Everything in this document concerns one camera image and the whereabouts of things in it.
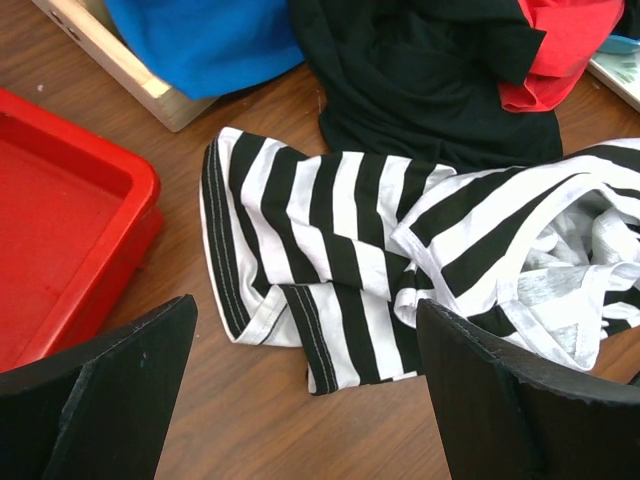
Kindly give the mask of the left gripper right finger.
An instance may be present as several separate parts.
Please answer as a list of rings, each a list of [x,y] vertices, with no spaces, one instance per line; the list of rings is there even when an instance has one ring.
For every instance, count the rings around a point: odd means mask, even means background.
[[[452,478],[638,478],[638,387],[554,363],[431,300],[416,327]]]

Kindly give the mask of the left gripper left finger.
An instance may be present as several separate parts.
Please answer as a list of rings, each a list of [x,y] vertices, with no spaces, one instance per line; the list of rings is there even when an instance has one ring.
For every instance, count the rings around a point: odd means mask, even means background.
[[[176,297],[1,376],[4,479],[154,477],[198,310]]]

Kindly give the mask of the black white striped tank top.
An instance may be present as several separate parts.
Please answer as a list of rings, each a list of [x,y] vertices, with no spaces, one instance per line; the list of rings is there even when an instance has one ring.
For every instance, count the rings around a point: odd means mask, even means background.
[[[204,154],[200,214],[230,340],[301,348],[314,395],[420,375],[424,300],[584,372],[639,324],[635,138],[460,174],[227,127]]]

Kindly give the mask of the blue tank top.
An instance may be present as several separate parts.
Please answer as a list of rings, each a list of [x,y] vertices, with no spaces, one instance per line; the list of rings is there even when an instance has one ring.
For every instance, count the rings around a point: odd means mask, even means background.
[[[263,0],[111,0],[134,55],[192,100],[272,80],[304,61],[287,3]]]

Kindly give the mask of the red tank top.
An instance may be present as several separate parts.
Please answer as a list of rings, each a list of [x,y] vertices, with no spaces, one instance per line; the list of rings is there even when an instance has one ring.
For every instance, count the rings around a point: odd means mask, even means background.
[[[623,1],[521,1],[530,27],[543,37],[522,81],[499,84],[504,110],[553,110],[571,92],[590,58],[621,19]]]

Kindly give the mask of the red plastic bin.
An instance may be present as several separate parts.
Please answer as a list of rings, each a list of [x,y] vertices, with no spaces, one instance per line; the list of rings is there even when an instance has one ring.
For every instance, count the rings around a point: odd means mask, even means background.
[[[1,368],[93,337],[159,233],[141,157],[1,94]]]

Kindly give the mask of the floral pattern tray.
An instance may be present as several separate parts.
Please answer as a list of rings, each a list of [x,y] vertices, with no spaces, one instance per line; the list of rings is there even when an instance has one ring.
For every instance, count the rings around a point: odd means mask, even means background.
[[[588,71],[636,111],[640,110],[639,52],[596,53]]]

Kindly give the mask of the wooden clothes rack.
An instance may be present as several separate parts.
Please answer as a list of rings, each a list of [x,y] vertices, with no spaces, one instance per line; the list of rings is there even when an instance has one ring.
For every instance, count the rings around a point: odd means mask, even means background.
[[[215,100],[191,100],[155,76],[125,45],[102,1],[34,0],[96,63],[169,131],[189,125]]]

